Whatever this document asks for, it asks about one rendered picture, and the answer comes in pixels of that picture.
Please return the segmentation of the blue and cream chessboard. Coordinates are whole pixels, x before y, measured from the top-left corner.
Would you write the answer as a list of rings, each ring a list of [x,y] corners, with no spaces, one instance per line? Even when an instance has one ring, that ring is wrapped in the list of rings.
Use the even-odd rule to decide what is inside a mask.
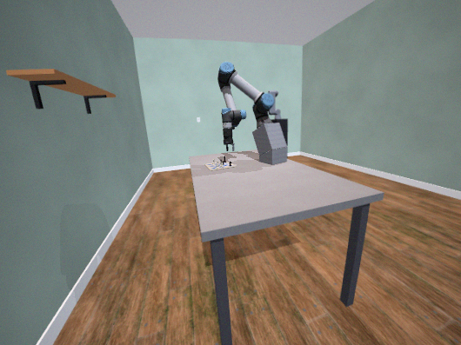
[[[210,170],[217,170],[217,163],[215,163],[216,165],[212,165],[213,163],[208,163],[208,164],[205,164],[205,166]],[[233,167],[236,167],[235,165],[231,164],[231,166],[229,166],[230,163],[226,161],[226,163],[224,163],[223,167],[221,166],[220,167],[220,163],[218,164],[218,167],[219,169],[228,169],[228,168],[233,168]]]

